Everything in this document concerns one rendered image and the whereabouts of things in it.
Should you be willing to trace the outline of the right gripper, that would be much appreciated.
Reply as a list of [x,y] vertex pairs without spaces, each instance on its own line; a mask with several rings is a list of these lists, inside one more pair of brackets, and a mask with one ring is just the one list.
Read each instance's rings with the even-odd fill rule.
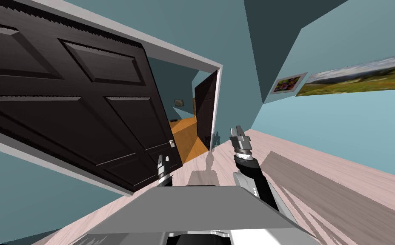
[[236,129],[231,128],[231,143],[233,146],[250,146],[250,137],[243,135],[241,126],[237,125]]

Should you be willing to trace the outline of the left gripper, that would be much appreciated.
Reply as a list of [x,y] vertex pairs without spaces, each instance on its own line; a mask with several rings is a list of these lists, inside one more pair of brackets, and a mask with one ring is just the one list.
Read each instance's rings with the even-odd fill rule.
[[169,161],[169,156],[163,156],[162,154],[159,155],[157,161],[157,174],[158,175],[169,174],[170,168],[171,165]]

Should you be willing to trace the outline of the dark brown door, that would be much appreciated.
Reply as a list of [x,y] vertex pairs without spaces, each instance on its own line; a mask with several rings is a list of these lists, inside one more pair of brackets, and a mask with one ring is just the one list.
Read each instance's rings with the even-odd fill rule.
[[197,136],[207,150],[210,148],[217,74],[213,72],[195,87]]

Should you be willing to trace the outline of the small white-framed colourful picture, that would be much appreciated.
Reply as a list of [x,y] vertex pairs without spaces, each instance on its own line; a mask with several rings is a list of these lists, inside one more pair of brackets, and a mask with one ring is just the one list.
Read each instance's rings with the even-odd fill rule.
[[294,92],[306,75],[307,72],[276,80],[269,94]]

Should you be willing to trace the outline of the dark brown panelled door leaf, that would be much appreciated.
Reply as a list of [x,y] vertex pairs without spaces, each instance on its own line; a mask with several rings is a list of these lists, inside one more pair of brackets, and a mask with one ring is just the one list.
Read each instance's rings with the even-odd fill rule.
[[0,0],[0,133],[131,192],[182,167],[139,42]]

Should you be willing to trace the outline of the wide landscape picture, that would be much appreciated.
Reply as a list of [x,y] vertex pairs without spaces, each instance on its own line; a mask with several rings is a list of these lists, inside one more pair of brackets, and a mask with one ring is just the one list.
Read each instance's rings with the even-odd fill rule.
[[395,90],[395,56],[312,74],[298,97]]

